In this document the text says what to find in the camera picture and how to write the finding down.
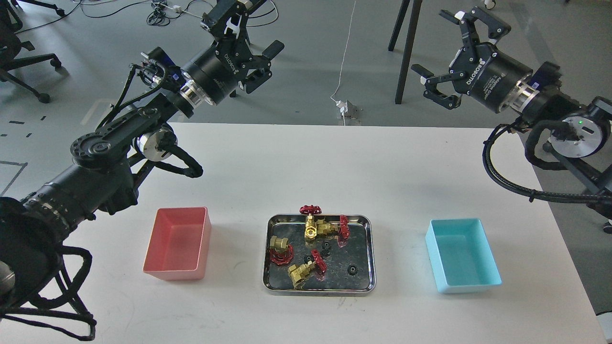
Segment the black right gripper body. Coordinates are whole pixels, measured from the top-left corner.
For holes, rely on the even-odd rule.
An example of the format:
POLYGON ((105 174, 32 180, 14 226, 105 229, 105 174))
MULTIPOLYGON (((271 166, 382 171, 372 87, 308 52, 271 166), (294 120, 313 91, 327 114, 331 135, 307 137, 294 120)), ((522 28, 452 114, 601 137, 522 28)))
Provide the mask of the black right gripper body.
POLYGON ((518 81, 533 74, 533 69, 499 52, 490 42, 475 45, 473 53, 461 49, 449 69, 463 74, 462 79, 452 81, 455 91, 468 94, 495 113, 507 107, 507 98, 518 81))

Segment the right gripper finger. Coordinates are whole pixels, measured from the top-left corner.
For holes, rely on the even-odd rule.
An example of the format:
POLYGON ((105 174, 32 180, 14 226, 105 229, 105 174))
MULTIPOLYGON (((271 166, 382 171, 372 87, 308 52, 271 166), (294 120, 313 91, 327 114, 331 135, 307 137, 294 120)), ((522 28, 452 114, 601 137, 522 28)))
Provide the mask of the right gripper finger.
POLYGON ((490 52, 498 52, 497 41, 511 32, 512 27, 491 11, 482 7, 473 7, 467 12, 459 11, 455 14, 447 10, 440 10, 439 15, 453 24, 459 26, 463 46, 459 52, 476 52, 479 46, 486 46, 490 52), (488 29, 488 42, 481 42, 477 33, 476 22, 481 21, 488 29))
POLYGON ((461 96, 457 95, 446 95, 443 94, 437 85, 448 81, 462 80, 466 77, 466 72, 450 72, 444 75, 435 76, 430 70, 426 69, 422 65, 413 64, 411 70, 420 75, 420 82, 426 88, 423 96, 435 102, 446 109, 455 109, 461 104, 461 96))

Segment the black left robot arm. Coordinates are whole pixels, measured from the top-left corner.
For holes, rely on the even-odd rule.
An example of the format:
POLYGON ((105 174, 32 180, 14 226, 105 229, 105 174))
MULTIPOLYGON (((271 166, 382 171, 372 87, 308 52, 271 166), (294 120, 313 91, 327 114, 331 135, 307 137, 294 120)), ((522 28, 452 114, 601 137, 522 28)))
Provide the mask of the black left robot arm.
POLYGON ((175 113, 193 115, 237 88, 251 93, 271 78, 284 49, 274 41, 260 55, 249 48, 247 21, 262 0, 219 0, 201 16, 209 48, 177 66, 157 47, 131 65, 116 104, 94 132, 70 146, 74 163, 22 200, 1 199, 1 318, 46 327, 81 341, 95 338, 96 320, 78 295, 92 265, 84 248, 64 240, 100 210, 136 205, 151 170, 199 178, 203 168, 178 146, 175 113))

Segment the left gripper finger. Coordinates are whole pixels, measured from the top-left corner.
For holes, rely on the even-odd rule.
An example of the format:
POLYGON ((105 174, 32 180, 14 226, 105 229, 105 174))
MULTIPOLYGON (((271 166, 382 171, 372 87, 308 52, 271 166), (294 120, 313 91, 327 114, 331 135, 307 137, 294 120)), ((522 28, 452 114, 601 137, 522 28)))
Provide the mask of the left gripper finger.
POLYGON ((238 77, 240 88, 247 94, 251 94, 258 89, 260 85, 268 81, 272 77, 271 61, 283 49, 285 45, 281 41, 271 43, 261 55, 249 57, 247 60, 240 62, 240 73, 238 77))
POLYGON ((264 0, 218 0, 209 13, 203 13, 200 26, 214 41, 224 38, 243 38, 250 44, 246 23, 250 15, 265 3, 264 0))

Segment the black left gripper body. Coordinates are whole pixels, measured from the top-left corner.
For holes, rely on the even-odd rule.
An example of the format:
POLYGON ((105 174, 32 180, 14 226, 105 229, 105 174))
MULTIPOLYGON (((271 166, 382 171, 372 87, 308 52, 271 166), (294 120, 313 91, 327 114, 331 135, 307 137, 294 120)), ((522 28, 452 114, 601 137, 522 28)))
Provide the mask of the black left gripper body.
POLYGON ((185 83, 181 86, 181 97, 192 107, 202 103, 218 105, 230 96, 238 87, 239 80, 232 68, 236 65, 218 50, 219 45, 227 46, 228 42, 213 43, 202 50, 181 67, 185 83))

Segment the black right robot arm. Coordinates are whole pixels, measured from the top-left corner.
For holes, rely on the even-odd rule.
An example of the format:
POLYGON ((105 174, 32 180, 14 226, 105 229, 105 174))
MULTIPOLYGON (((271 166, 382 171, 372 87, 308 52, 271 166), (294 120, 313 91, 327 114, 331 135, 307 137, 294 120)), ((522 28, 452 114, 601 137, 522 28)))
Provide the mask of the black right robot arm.
POLYGON ((444 75, 412 65, 426 88, 424 96, 455 109, 466 95, 495 113, 509 108, 518 114, 511 124, 499 124, 483 143, 482 161, 488 176, 529 200, 585 204, 610 218, 611 169, 600 172, 584 158, 599 152, 610 138, 611 101, 596 97, 588 105, 580 104, 560 90, 559 65, 545 62, 533 71, 501 52, 496 43, 511 31, 511 26, 491 11, 476 6, 455 14, 441 10, 440 15, 459 26, 463 46, 444 75), (569 171, 584 184, 585 192, 545 192, 503 177, 494 168, 491 150, 503 133, 512 131, 528 133, 525 157, 531 165, 547 171, 569 171))

